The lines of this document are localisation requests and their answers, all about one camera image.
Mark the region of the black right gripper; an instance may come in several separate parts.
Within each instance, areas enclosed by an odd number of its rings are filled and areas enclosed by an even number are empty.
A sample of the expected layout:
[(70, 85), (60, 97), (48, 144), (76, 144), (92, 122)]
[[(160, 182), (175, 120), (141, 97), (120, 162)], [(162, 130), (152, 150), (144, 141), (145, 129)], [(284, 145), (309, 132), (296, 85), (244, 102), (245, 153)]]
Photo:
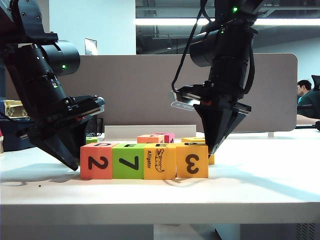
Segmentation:
[(240, 96), (217, 91), (211, 81), (175, 90), (175, 107), (195, 111), (201, 118), (208, 154), (213, 155), (228, 135), (249, 115), (252, 107)]

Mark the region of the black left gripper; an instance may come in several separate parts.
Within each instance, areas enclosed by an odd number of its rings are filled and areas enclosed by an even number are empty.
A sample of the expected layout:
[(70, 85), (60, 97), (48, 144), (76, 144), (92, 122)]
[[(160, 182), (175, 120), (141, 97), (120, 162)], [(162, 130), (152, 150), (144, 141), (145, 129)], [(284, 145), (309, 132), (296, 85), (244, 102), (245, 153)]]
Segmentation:
[(88, 121), (100, 113), (100, 97), (26, 94), (22, 103), (31, 122), (15, 135), (28, 138), (68, 168), (77, 170)]

